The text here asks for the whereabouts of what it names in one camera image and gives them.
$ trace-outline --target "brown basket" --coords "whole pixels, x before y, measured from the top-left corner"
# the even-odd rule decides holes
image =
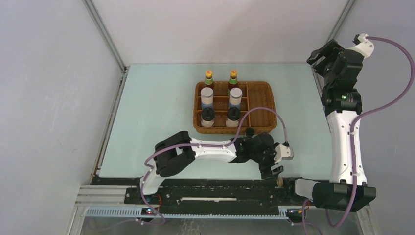
[[[214,82],[213,108],[215,110],[215,124],[213,127],[202,127],[202,101],[200,91],[204,82],[196,84],[195,102],[193,109],[193,126],[197,132],[204,134],[236,134],[238,128],[226,127],[229,96],[228,82]],[[267,82],[238,82],[242,90],[241,117],[252,108],[267,107],[275,110],[274,96],[271,86]],[[248,127],[252,127],[256,134],[270,132],[277,126],[277,118],[266,110],[255,110],[249,113],[242,123],[241,134],[245,133]]]

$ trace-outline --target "table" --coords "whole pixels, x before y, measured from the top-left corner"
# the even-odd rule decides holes
[[[293,160],[280,162],[283,177],[328,179],[331,138],[312,71],[308,64],[140,64],[131,65],[114,120],[99,177],[135,178],[148,170],[144,160],[154,145],[187,130],[193,138],[224,141],[232,135],[197,133],[193,127],[194,90],[206,70],[215,81],[227,81],[231,70],[239,81],[266,81],[276,110],[286,122]],[[282,126],[271,132],[284,142]],[[260,179],[254,161],[227,164],[194,161],[174,178]]]

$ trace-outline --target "bottle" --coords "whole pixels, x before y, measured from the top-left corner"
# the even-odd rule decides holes
[[[236,107],[241,109],[241,102],[242,102],[242,90],[235,87],[232,88],[229,92],[229,108]]]
[[[212,78],[212,71],[207,70],[205,73],[205,87],[210,87],[213,89],[214,83]]]
[[[215,123],[215,111],[212,108],[202,110],[202,127],[213,127]]]
[[[232,90],[232,88],[238,87],[238,79],[236,76],[238,75],[238,71],[232,70],[231,71],[231,77],[229,78],[229,84],[228,84],[228,95],[229,92]]]
[[[226,127],[238,127],[239,119],[241,118],[241,111],[236,107],[228,109],[228,118],[226,119]]]
[[[205,87],[200,91],[200,98],[202,100],[202,109],[212,108],[213,109],[213,89]]]

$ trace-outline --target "white wall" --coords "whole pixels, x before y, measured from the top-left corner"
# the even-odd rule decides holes
[[[81,0],[2,0],[0,32],[0,234],[63,234],[120,71]]]
[[[415,57],[414,9],[415,1],[411,0],[358,1],[337,39],[342,46],[349,47],[355,34],[365,32],[394,40]],[[396,98],[410,75],[408,60],[401,51],[382,42],[374,45],[356,85],[364,111]],[[362,161],[369,185],[377,189],[372,205],[384,234],[413,234],[414,100],[412,87],[400,102],[361,123]]]
[[[95,0],[123,61],[304,63],[346,0]]]

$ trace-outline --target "metal frame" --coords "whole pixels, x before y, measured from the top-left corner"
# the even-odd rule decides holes
[[[88,12],[90,13],[92,20],[94,21],[98,31],[100,32],[101,36],[103,37],[105,43],[107,44],[108,48],[110,49],[111,53],[113,54],[115,60],[117,61],[122,74],[120,79],[120,84],[118,91],[115,95],[112,111],[108,117],[107,121],[107,127],[105,129],[104,135],[101,140],[101,147],[99,149],[99,152],[96,157],[96,165],[94,165],[94,168],[92,170],[91,179],[94,174],[99,173],[102,160],[105,154],[105,150],[107,148],[108,140],[111,134],[111,130],[114,124],[114,119],[116,116],[116,111],[119,106],[120,98],[122,95],[122,91],[125,86],[125,81],[128,75],[127,67],[125,66],[124,62],[122,61],[122,58],[118,52],[118,50],[115,47],[114,42],[112,41],[94,3],[93,0],[82,0],[85,4],[85,7],[87,8]],[[338,20],[336,21],[336,24],[334,25],[332,31],[330,32],[330,35],[327,40],[330,40],[332,38],[335,38],[337,34],[339,33],[342,25],[344,24],[347,16],[352,10],[352,7],[355,5],[357,0],[348,0],[342,13],[340,14]],[[322,88],[324,86],[322,80],[319,78],[318,74],[313,71],[313,76],[316,82],[316,86],[319,92],[319,95],[321,95]],[[79,235],[82,231],[82,226],[84,223],[84,219],[89,215],[87,214],[88,209],[114,209],[122,211],[123,209],[132,209],[135,210],[140,205],[131,206],[131,205],[125,205],[124,204],[124,195],[126,188],[130,186],[99,186],[99,185],[83,185],[80,187],[78,197],[76,199],[66,235]],[[286,211],[287,208],[296,208],[293,206],[280,206],[279,207],[282,211]],[[377,235],[379,233],[379,229],[377,227],[376,221],[373,216],[373,212],[371,210],[370,206],[367,206],[357,212],[360,226],[362,228],[364,235]],[[120,215],[118,217],[131,217],[130,215]]]

